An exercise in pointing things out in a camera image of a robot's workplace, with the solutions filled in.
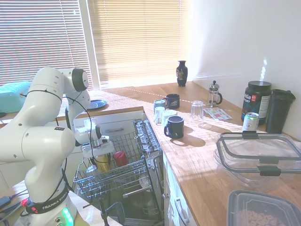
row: protein powder tub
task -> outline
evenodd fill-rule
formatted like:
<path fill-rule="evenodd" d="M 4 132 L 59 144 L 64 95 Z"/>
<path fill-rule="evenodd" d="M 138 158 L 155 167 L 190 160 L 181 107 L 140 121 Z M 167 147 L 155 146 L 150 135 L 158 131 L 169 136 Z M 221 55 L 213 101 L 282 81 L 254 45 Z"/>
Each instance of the protein powder tub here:
<path fill-rule="evenodd" d="M 259 114 L 259 125 L 263 125 L 267 117 L 271 93 L 271 83 L 250 81 L 245 92 L 241 120 L 244 121 L 248 112 L 255 112 Z"/>

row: red cup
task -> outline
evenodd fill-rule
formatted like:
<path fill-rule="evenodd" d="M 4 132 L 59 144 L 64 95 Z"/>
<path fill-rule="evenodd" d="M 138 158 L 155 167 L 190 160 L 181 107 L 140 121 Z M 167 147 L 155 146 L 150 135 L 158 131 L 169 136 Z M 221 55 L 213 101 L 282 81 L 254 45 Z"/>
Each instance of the red cup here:
<path fill-rule="evenodd" d="M 125 166 L 125 165 L 128 164 L 128 162 L 127 162 L 127 157 L 126 157 L 126 153 L 125 153 L 125 152 L 116 152 L 116 153 L 113 155 L 113 158 L 115 159 L 116 165 L 117 165 L 118 167 Z"/>

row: open dishwasher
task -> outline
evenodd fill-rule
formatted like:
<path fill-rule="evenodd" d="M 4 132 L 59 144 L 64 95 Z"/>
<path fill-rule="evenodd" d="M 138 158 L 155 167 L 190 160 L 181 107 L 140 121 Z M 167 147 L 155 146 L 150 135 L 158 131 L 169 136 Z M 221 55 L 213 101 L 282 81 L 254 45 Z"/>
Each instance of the open dishwasher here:
<path fill-rule="evenodd" d="M 73 182 L 77 194 L 98 209 L 97 200 L 100 197 L 105 208 L 121 202 L 125 225 L 163 224 L 162 150 L 148 120 L 134 120 L 133 124 L 135 131 L 110 137 L 115 150 L 107 154 L 108 171 L 93 169 L 95 161 L 84 158 Z M 118 167 L 113 158 L 120 151 L 126 154 L 128 162 L 122 167 Z M 109 216 L 118 219 L 116 211 L 109 213 Z"/>

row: window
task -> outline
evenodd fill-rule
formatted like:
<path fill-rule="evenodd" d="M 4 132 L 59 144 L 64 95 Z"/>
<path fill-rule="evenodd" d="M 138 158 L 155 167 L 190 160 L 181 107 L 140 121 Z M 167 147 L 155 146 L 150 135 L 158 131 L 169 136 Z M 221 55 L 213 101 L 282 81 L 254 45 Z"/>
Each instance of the window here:
<path fill-rule="evenodd" d="M 0 0 L 0 85 L 43 67 L 82 68 L 93 88 L 77 0 Z"/>
<path fill-rule="evenodd" d="M 102 87 L 176 82 L 188 0 L 89 0 L 88 9 Z"/>

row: dark blue vase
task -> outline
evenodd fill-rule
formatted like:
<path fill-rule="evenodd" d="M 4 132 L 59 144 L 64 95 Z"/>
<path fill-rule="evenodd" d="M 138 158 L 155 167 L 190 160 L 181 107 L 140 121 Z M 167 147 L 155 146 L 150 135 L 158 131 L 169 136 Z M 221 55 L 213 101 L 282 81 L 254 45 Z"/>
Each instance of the dark blue vase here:
<path fill-rule="evenodd" d="M 187 82 L 187 76 L 188 76 L 188 68 L 185 66 L 185 60 L 179 61 L 179 66 L 177 67 L 176 73 L 177 73 L 177 81 L 179 86 L 183 87 L 185 86 Z"/>

